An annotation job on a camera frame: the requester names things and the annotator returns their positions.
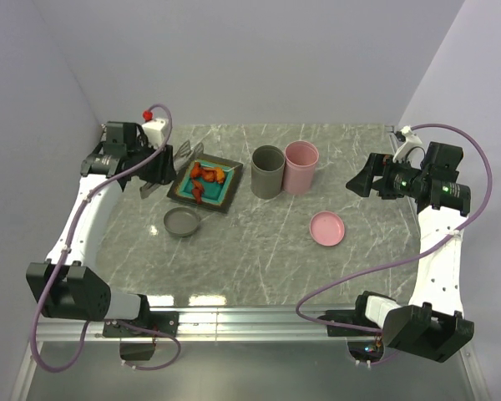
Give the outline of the metal serving tongs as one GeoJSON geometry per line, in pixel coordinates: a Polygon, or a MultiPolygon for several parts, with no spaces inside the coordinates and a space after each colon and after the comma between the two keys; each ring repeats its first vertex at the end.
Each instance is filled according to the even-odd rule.
{"type": "MultiPolygon", "coordinates": [[[[202,155],[204,152],[204,144],[202,141],[198,142],[195,146],[186,140],[174,154],[175,172],[179,173],[196,157],[202,155]]],[[[139,188],[139,194],[142,200],[147,199],[154,191],[156,191],[161,184],[145,183],[139,188]]]]}

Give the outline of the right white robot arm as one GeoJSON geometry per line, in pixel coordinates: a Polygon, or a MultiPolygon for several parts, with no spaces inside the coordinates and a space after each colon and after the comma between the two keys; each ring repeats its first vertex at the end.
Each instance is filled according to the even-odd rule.
{"type": "Polygon", "coordinates": [[[463,224],[471,191],[457,182],[463,149],[432,142],[418,168],[391,155],[372,153],[347,189],[362,197],[375,190],[384,200],[410,197],[417,205],[420,252],[417,279],[406,306],[375,292],[358,296],[352,325],[382,330],[385,346],[443,363],[468,343],[473,322],[463,316],[459,291],[463,224]]]}

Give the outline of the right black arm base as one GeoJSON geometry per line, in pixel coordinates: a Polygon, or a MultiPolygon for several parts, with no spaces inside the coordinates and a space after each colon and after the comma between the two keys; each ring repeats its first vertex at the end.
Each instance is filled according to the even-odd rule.
{"type": "Polygon", "coordinates": [[[385,350],[381,336],[378,333],[352,328],[360,326],[380,330],[376,323],[359,317],[354,310],[327,310],[320,319],[343,324],[343,327],[328,325],[327,336],[350,338],[347,341],[347,354],[356,364],[364,363],[370,366],[382,360],[385,350]]]}

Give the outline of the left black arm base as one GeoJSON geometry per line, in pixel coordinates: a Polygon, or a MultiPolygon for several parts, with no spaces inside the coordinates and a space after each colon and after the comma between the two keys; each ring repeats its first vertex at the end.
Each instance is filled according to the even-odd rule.
{"type": "Polygon", "coordinates": [[[154,371],[169,367],[181,353],[181,344],[176,338],[180,314],[175,311],[148,312],[133,321],[113,320],[106,322],[102,338],[119,340],[119,356],[122,362],[137,370],[154,371]],[[161,342],[169,340],[175,345],[175,355],[159,365],[148,366],[154,361],[161,342]]]}

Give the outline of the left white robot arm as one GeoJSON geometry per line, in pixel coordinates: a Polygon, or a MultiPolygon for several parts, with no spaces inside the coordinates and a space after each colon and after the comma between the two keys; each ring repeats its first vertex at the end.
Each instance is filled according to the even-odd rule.
{"type": "Polygon", "coordinates": [[[62,234],[44,261],[28,266],[26,278],[40,315],[102,322],[123,320],[134,336],[146,334],[152,315],[144,297],[110,288],[95,271],[99,243],[128,181],[150,185],[175,179],[167,119],[143,124],[109,121],[105,138],[82,162],[78,194],[62,234]]]}

